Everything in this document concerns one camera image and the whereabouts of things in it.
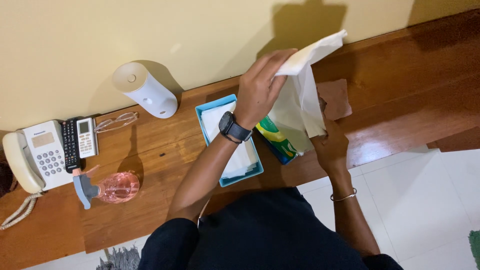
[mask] white cylindrical device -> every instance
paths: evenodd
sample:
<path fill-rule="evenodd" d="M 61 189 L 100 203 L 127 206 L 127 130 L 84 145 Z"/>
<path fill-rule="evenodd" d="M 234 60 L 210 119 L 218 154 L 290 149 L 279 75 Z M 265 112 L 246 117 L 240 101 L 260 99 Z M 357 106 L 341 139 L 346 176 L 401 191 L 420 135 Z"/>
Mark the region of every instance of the white cylindrical device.
<path fill-rule="evenodd" d="M 113 85 L 158 118 L 168 118 L 177 111 L 177 99 L 140 63 L 121 65 L 113 73 Z"/>

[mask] remote display screen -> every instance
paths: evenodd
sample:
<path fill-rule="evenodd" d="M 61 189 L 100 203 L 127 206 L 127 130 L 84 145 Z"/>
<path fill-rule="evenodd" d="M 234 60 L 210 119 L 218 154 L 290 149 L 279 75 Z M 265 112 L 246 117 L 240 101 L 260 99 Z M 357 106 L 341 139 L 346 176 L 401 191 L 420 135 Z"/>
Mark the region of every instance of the remote display screen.
<path fill-rule="evenodd" d="M 88 122 L 83 122 L 78 125 L 80 126 L 80 134 L 87 133 L 89 131 Z"/>
<path fill-rule="evenodd" d="M 33 147 L 37 148 L 55 142 L 52 132 L 42 134 L 32 138 Z"/>

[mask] eyeglasses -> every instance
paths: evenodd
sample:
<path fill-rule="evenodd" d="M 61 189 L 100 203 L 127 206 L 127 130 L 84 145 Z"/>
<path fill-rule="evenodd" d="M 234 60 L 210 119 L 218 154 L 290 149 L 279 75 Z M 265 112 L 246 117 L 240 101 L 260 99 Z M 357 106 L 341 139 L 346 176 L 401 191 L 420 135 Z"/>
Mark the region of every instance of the eyeglasses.
<path fill-rule="evenodd" d="M 137 112 L 124 113 L 121 116 L 117 117 L 115 120 L 108 119 L 108 120 L 105 120 L 105 121 L 101 122 L 100 124 L 98 124 L 96 126 L 96 128 L 93 131 L 95 133 L 102 133 L 102 132 L 109 131 L 109 130 L 119 129 L 119 128 L 124 127 L 124 126 L 134 122 L 135 120 L 137 120 L 138 119 L 137 115 L 138 115 Z"/>

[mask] blue tray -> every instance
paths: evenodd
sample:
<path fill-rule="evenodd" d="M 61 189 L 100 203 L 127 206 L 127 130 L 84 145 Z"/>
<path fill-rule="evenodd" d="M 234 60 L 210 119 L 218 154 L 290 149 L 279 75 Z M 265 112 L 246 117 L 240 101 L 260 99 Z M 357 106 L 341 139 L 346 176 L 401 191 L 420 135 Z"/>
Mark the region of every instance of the blue tray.
<path fill-rule="evenodd" d="M 202 123 L 202 111 L 223 106 L 225 104 L 229 104 L 236 100 L 237 100 L 237 97 L 234 94 L 232 94 L 230 96 L 226 96 L 224 98 L 217 99 L 217 100 L 195 107 L 195 111 L 197 112 L 198 122 L 200 123 L 200 127 L 202 128 L 202 133 L 204 134 L 204 139 L 205 139 L 205 142 L 207 143 L 207 146 L 210 144 L 210 142 L 207 139 L 207 135 L 205 133 L 205 127 L 204 127 L 204 124 Z M 253 143 L 253 138 L 250 138 L 250 140 L 252 141 L 253 151 L 255 152 L 255 156 L 257 157 L 257 160 L 258 160 L 257 167 L 255 167 L 252 171 L 246 173 L 244 176 L 220 179 L 221 187 L 228 186 L 229 184 L 236 183 L 243 179 L 247 179 L 249 177 L 252 177 L 254 175 L 261 174 L 264 172 L 264 168 L 262 166 L 262 163 L 260 162 L 260 158 L 258 157 L 257 149 L 255 148 L 255 144 Z"/>

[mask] stack of tissues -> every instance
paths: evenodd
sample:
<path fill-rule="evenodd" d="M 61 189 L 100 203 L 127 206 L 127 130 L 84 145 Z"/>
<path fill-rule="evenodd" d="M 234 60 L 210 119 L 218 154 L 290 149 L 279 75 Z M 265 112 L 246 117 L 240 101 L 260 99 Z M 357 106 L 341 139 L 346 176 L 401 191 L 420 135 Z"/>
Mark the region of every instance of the stack of tissues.
<path fill-rule="evenodd" d="M 234 101 L 220 107 L 202 111 L 202 123 L 209 143 L 220 133 L 218 123 L 223 114 L 226 111 L 233 111 L 236 104 L 237 103 Z M 257 166 L 257 162 L 258 160 L 255 151 L 253 150 L 252 140 L 249 139 L 248 141 L 241 143 L 235 152 L 233 152 L 232 157 L 223 170 L 222 178 L 244 176 L 247 172 L 252 171 Z"/>

